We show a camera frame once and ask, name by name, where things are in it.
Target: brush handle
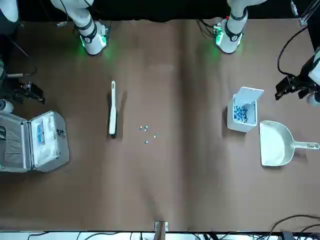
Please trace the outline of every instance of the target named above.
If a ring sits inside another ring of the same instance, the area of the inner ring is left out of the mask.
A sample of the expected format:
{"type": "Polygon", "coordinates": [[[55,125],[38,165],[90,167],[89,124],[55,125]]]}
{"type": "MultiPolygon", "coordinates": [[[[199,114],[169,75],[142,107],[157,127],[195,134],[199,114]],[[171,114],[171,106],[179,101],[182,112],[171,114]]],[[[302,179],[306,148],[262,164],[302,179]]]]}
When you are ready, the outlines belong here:
{"type": "Polygon", "coordinates": [[[111,82],[111,106],[116,107],[116,82],[111,82]]]}

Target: open box lid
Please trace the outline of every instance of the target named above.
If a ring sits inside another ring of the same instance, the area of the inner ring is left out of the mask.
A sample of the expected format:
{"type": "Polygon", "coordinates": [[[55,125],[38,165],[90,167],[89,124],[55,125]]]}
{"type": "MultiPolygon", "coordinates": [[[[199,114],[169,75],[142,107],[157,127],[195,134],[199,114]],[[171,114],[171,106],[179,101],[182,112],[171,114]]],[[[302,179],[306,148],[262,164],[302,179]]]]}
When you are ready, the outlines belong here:
{"type": "Polygon", "coordinates": [[[263,93],[264,90],[262,89],[242,86],[235,95],[235,105],[252,104],[254,101],[257,101],[263,93]]]}

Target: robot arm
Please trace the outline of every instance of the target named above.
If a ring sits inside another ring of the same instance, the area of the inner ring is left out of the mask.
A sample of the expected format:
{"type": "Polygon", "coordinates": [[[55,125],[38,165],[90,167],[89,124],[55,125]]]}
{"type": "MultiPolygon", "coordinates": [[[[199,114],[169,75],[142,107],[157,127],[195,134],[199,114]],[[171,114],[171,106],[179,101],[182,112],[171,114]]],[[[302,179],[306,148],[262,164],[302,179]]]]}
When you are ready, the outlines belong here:
{"type": "Polygon", "coordinates": [[[298,76],[287,75],[276,85],[275,99],[298,92],[300,99],[307,97],[312,106],[320,106],[320,47],[314,55],[303,65],[298,76]]]}
{"type": "Polygon", "coordinates": [[[215,44],[225,53],[233,53],[240,44],[245,24],[248,20],[248,6],[264,3],[266,0],[227,0],[231,8],[228,19],[217,24],[221,32],[215,44]]]}
{"type": "MultiPolygon", "coordinates": [[[[87,0],[92,5],[94,0],[87,0]]],[[[89,55],[97,55],[107,45],[108,29],[98,21],[93,21],[88,4],[84,0],[51,0],[53,6],[65,12],[79,31],[82,44],[89,55]]]]}
{"type": "Polygon", "coordinates": [[[18,25],[17,0],[0,0],[0,35],[10,35],[18,25]]]}

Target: case lid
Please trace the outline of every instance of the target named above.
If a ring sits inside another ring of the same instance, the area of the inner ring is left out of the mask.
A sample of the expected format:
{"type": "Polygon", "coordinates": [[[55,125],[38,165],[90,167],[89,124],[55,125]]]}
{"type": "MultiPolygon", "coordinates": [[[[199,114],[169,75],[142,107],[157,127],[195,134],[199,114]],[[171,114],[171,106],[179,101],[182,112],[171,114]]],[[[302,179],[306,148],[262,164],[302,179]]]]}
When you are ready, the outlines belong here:
{"type": "Polygon", "coordinates": [[[0,167],[24,172],[31,169],[29,127],[24,118],[0,114],[0,167]]]}
{"type": "Polygon", "coordinates": [[[252,104],[254,101],[257,101],[263,93],[264,90],[262,89],[242,86],[235,95],[235,105],[252,104]]]}

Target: black cable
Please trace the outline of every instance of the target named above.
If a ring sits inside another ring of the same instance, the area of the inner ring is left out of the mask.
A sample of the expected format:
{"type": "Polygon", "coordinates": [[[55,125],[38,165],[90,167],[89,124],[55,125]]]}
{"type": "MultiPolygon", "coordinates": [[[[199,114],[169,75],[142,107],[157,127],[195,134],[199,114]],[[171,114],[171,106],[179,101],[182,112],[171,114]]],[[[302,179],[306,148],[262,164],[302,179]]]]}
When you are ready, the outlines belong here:
{"type": "MultiPolygon", "coordinates": [[[[234,234],[234,235],[245,235],[245,236],[249,236],[249,237],[252,237],[253,239],[255,239],[254,238],[254,236],[255,236],[254,234],[248,234],[248,233],[243,233],[243,232],[239,232],[239,231],[230,231],[230,232],[226,233],[223,237],[219,238],[219,240],[223,240],[223,239],[225,239],[225,237],[227,237],[228,235],[232,235],[232,234],[234,234]]],[[[261,239],[267,237],[267,235],[258,235],[258,236],[259,237],[256,240],[261,240],[261,239]]]]}
{"type": "Polygon", "coordinates": [[[316,237],[318,240],[320,239],[320,234],[319,233],[311,233],[310,235],[306,236],[304,240],[307,240],[308,238],[311,238],[311,240],[316,237]]]}
{"type": "Polygon", "coordinates": [[[206,23],[203,19],[199,19],[199,21],[200,21],[201,23],[203,23],[203,25],[205,25],[205,26],[207,26],[207,27],[209,27],[209,28],[212,28],[212,25],[210,25],[209,23],[206,23]]]}
{"type": "Polygon", "coordinates": [[[92,5],[87,2],[87,0],[83,0],[83,1],[85,1],[85,3],[86,3],[89,7],[92,7],[92,5]]]}
{"type": "Polygon", "coordinates": [[[88,7],[91,7],[91,8],[92,8],[95,12],[97,12],[98,14],[107,16],[107,14],[105,14],[105,13],[102,12],[102,11],[97,10],[95,7],[93,7],[93,5],[89,4],[87,0],[83,0],[83,1],[88,5],[88,7]]]}
{"type": "Polygon", "coordinates": [[[283,46],[282,50],[280,51],[280,54],[279,54],[279,57],[278,57],[278,62],[277,62],[277,68],[278,68],[278,71],[284,75],[287,75],[287,76],[290,76],[290,77],[295,77],[294,74],[292,73],[289,73],[289,72],[285,72],[285,71],[282,71],[280,69],[280,59],[281,59],[281,56],[282,54],[284,53],[286,47],[288,46],[288,44],[297,36],[299,35],[300,33],[302,33],[304,30],[306,30],[308,28],[308,26],[305,26],[304,28],[300,29],[299,31],[297,31],[287,42],[286,44],[283,46]]]}
{"type": "Polygon", "coordinates": [[[60,2],[61,2],[61,4],[62,4],[62,6],[63,6],[63,8],[64,8],[64,11],[65,11],[65,14],[66,14],[66,21],[68,22],[69,16],[68,16],[68,12],[67,12],[66,6],[64,5],[64,2],[63,2],[62,0],[60,0],[60,2]]]}
{"type": "Polygon", "coordinates": [[[41,235],[45,235],[45,234],[48,234],[50,233],[49,231],[45,231],[45,232],[42,232],[42,233],[39,233],[39,234],[30,234],[27,238],[27,240],[30,239],[31,236],[41,236],[41,235]]]}
{"type": "Polygon", "coordinates": [[[208,23],[204,22],[203,20],[197,20],[199,24],[203,24],[207,32],[210,34],[210,36],[214,36],[214,27],[212,25],[209,25],[208,23]]]}
{"type": "Polygon", "coordinates": [[[9,36],[6,35],[6,37],[10,40],[10,42],[20,50],[20,52],[22,52],[28,59],[29,61],[31,62],[31,64],[33,65],[34,67],[34,70],[30,73],[22,73],[22,75],[20,77],[27,77],[27,76],[32,76],[32,75],[35,75],[37,72],[38,72],[38,68],[37,66],[35,65],[35,63],[32,61],[32,59],[29,57],[29,55],[15,42],[13,41],[9,36]]]}
{"type": "Polygon", "coordinates": [[[300,18],[305,17],[306,15],[308,15],[309,13],[314,14],[315,10],[319,7],[320,2],[315,3],[316,0],[314,0],[313,2],[311,2],[309,4],[309,6],[306,8],[306,10],[304,11],[304,13],[300,16],[300,18]]]}
{"type": "Polygon", "coordinates": [[[119,234],[120,232],[113,232],[113,233],[106,233],[106,232],[98,232],[98,233],[95,233],[95,234],[92,234],[92,235],[90,235],[90,236],[88,236],[87,238],[85,238],[84,240],[88,240],[88,239],[90,239],[90,238],[92,238],[92,237],[94,237],[94,236],[97,236],[97,235],[116,235],[116,234],[119,234]]]}
{"type": "Polygon", "coordinates": [[[48,18],[48,20],[49,20],[50,22],[53,22],[53,21],[52,21],[52,18],[50,17],[49,13],[47,12],[47,9],[46,9],[45,6],[44,6],[44,3],[42,2],[42,0],[38,0],[38,2],[39,2],[39,4],[41,5],[42,10],[44,11],[44,14],[45,14],[46,17],[48,18]]]}
{"type": "Polygon", "coordinates": [[[314,216],[314,215],[307,215],[307,214],[297,214],[297,215],[292,215],[292,216],[288,216],[288,217],[285,217],[279,221],[277,221],[271,228],[270,230],[270,233],[268,234],[268,237],[266,240],[269,240],[273,230],[276,228],[276,226],[286,220],[289,220],[289,219],[294,219],[294,218],[309,218],[309,219],[316,219],[318,221],[320,221],[320,217],[319,216],[314,216]]]}
{"type": "Polygon", "coordinates": [[[320,224],[313,224],[313,225],[310,225],[310,226],[305,227],[304,229],[302,229],[302,231],[300,232],[300,235],[298,236],[297,239],[300,240],[301,234],[302,234],[304,231],[306,231],[306,230],[308,230],[308,229],[311,229],[311,228],[314,228],[314,227],[320,227],[320,224]]]}
{"type": "Polygon", "coordinates": [[[76,240],[78,240],[78,239],[79,239],[80,234],[81,234],[81,231],[79,232],[78,236],[76,237],[76,240]]]}
{"type": "Polygon", "coordinates": [[[196,24],[198,25],[201,34],[202,34],[205,38],[209,38],[210,40],[212,40],[212,38],[213,38],[214,36],[211,35],[211,34],[209,34],[209,33],[207,33],[207,32],[205,32],[205,31],[203,30],[203,28],[202,28],[201,25],[200,25],[199,20],[196,20],[196,24]]]}
{"type": "Polygon", "coordinates": [[[195,236],[197,239],[201,240],[201,238],[197,235],[195,235],[194,233],[192,233],[193,236],[195,236]]]}

